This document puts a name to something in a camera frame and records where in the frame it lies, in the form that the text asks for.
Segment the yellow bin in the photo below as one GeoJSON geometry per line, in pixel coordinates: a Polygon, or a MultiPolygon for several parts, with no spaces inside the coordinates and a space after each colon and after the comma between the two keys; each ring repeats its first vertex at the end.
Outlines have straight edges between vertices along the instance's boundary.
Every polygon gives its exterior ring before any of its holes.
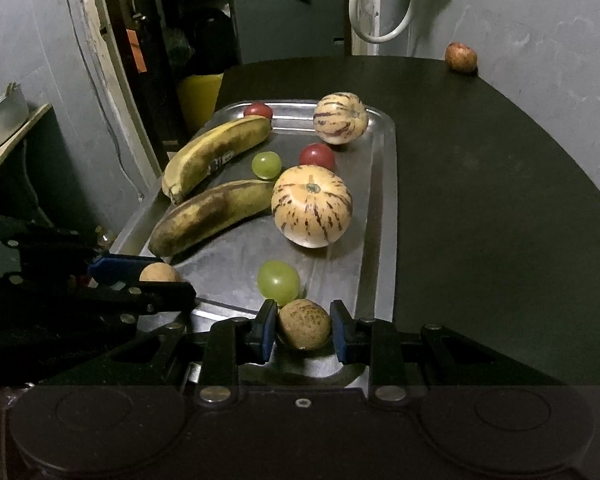
{"type": "Polygon", "coordinates": [[[211,74],[192,75],[182,81],[178,99],[190,128],[199,129],[212,117],[222,80],[222,74],[211,74]]]}

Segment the metal tray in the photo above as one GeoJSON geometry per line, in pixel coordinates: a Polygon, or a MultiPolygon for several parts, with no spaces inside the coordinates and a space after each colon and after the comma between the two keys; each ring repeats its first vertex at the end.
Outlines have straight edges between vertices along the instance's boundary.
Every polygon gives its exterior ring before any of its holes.
{"type": "MultiPolygon", "coordinates": [[[[268,142],[228,162],[208,186],[253,178],[251,159],[260,151],[279,154],[286,169],[300,152],[317,142],[312,125],[314,101],[268,101],[273,133],[268,142]]],[[[328,311],[340,299],[352,318],[392,321],[396,289],[396,126],[381,110],[367,107],[370,122],[358,140],[336,148],[336,174],[353,196],[353,219],[335,244],[308,249],[286,240],[270,214],[261,214],[192,247],[173,261],[196,289],[192,311],[195,332],[208,332],[227,318],[254,318],[264,297],[257,288],[262,263],[280,260],[300,276],[302,296],[328,311]]],[[[160,179],[112,245],[114,254],[152,256],[147,244],[155,224],[171,209],[160,179]]],[[[294,353],[283,341],[274,344],[266,365],[246,365],[240,378],[265,385],[347,387],[361,382],[361,365],[342,365],[328,344],[321,351],[294,353]]]]}

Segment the red apple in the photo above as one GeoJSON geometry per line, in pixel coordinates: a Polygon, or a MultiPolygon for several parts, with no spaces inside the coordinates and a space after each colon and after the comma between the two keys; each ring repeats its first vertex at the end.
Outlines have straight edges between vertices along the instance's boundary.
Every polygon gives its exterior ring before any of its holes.
{"type": "Polygon", "coordinates": [[[478,68],[478,54],[467,44],[453,41],[444,52],[446,65],[456,72],[472,73],[478,68]]]}

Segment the striped pepino melon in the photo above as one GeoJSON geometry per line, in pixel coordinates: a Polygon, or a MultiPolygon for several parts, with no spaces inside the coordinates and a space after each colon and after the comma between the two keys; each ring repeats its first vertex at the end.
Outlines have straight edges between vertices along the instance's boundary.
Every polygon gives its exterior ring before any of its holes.
{"type": "Polygon", "coordinates": [[[323,248],[350,226],[353,197],[344,181],[317,165],[285,170],[275,182],[271,210],[276,228],[294,244],[323,248]]]}
{"type": "Polygon", "coordinates": [[[314,131],[327,144],[348,144],[362,136],[367,127],[366,106],[355,93],[328,94],[314,108],[314,131]]]}

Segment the yellow banana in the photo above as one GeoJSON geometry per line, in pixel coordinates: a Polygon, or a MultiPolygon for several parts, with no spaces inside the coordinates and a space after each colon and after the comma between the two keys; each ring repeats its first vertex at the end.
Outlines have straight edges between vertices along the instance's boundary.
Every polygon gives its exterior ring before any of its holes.
{"type": "Polygon", "coordinates": [[[224,122],[196,136],[181,148],[163,171],[161,189],[173,205],[184,202],[196,186],[232,158],[264,142],[272,131],[263,116],[224,122]]]}

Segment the metal pot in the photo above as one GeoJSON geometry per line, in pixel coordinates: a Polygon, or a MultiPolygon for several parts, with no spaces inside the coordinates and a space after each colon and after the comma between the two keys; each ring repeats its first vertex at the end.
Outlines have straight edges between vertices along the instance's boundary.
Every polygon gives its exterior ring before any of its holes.
{"type": "Polygon", "coordinates": [[[20,84],[10,82],[0,96],[0,147],[27,122],[29,114],[20,84]]]}

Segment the green grape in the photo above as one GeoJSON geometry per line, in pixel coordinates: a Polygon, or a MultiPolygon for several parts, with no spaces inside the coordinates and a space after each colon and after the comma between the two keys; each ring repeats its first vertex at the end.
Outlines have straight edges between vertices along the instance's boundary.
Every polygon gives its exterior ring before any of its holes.
{"type": "Polygon", "coordinates": [[[275,152],[260,152],[251,161],[252,172],[262,180],[274,180],[282,172],[283,163],[275,152]]]}
{"type": "Polygon", "coordinates": [[[300,296],[300,276],[295,268],[280,260],[268,260],[260,266],[257,285],[261,295],[283,307],[300,296]]]}

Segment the spotted brown banana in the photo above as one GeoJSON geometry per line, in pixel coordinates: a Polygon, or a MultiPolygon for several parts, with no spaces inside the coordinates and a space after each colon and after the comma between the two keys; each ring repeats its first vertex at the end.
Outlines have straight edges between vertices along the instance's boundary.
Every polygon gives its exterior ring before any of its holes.
{"type": "Polygon", "coordinates": [[[154,227],[148,249],[157,257],[173,257],[237,222],[271,206],[274,183],[230,181],[209,188],[166,214],[154,227]]]}

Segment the striped pepino melon on tray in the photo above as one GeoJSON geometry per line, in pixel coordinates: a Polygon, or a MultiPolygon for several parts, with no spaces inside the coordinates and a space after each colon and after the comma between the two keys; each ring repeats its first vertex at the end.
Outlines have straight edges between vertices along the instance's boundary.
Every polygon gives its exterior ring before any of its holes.
{"type": "Polygon", "coordinates": [[[355,93],[328,94],[314,108],[314,131],[327,144],[348,144],[362,136],[367,127],[366,106],[355,93]]]}

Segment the small brown round fruit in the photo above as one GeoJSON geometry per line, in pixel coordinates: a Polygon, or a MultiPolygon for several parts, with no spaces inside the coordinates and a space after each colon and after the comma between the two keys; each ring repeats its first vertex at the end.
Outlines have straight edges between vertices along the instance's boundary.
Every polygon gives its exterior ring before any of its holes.
{"type": "Polygon", "coordinates": [[[164,262],[153,262],[145,266],[138,278],[140,282],[178,283],[181,275],[173,266],[164,262]]]}

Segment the red tomato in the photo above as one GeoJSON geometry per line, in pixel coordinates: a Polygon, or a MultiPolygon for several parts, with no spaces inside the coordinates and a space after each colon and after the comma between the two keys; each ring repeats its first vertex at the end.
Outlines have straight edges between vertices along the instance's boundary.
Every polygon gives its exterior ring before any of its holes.
{"type": "Polygon", "coordinates": [[[242,112],[242,116],[259,116],[264,117],[267,120],[271,120],[273,118],[273,110],[271,107],[262,102],[253,102],[245,107],[242,112]]]}
{"type": "Polygon", "coordinates": [[[332,171],[336,167],[336,157],[328,145],[312,143],[300,152],[299,164],[321,166],[332,171]]]}

